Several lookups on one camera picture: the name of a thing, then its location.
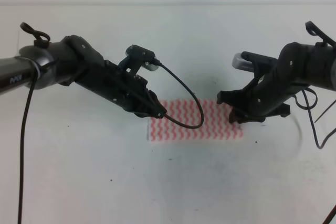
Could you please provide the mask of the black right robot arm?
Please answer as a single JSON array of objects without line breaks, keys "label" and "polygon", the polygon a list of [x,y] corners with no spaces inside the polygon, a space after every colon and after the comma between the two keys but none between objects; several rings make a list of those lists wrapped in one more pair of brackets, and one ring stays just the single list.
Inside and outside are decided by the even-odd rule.
[{"label": "black right robot arm", "polygon": [[322,41],[315,45],[289,43],[278,58],[247,51],[234,56],[233,67],[252,72],[254,77],[243,89],[217,94],[217,104],[232,107],[230,123],[263,122],[272,116],[285,118],[290,114],[285,102],[300,91],[309,86],[335,90],[335,41],[311,21],[305,27]]}]

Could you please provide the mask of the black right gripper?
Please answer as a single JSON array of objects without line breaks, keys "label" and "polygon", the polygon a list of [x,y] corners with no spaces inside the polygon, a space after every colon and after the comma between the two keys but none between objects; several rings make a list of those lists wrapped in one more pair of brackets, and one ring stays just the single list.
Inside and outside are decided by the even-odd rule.
[{"label": "black right gripper", "polygon": [[264,122],[266,118],[290,115],[290,106],[285,101],[304,90],[309,85],[299,81],[280,79],[265,75],[263,81],[249,92],[240,90],[220,91],[217,104],[246,105],[244,109],[232,108],[229,123]]}]

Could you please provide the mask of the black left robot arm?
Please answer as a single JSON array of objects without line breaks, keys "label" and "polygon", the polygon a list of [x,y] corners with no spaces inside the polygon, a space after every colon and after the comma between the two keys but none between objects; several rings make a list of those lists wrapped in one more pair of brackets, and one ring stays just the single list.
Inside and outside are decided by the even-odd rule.
[{"label": "black left robot arm", "polygon": [[166,109],[146,87],[148,82],[137,74],[141,67],[150,71],[158,68],[154,52],[132,45],[116,65],[80,36],[51,42],[46,33],[26,23],[20,27],[34,36],[34,44],[21,48],[12,58],[1,59],[1,93],[32,84],[43,89],[74,82],[140,118],[165,116]]}]

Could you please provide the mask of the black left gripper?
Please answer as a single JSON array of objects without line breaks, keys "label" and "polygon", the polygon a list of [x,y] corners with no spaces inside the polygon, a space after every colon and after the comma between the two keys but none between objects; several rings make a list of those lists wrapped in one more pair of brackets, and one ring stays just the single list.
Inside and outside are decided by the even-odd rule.
[{"label": "black left gripper", "polygon": [[162,118],[167,113],[156,94],[151,90],[145,91],[143,82],[112,65],[92,66],[89,87],[95,94],[139,118]]}]

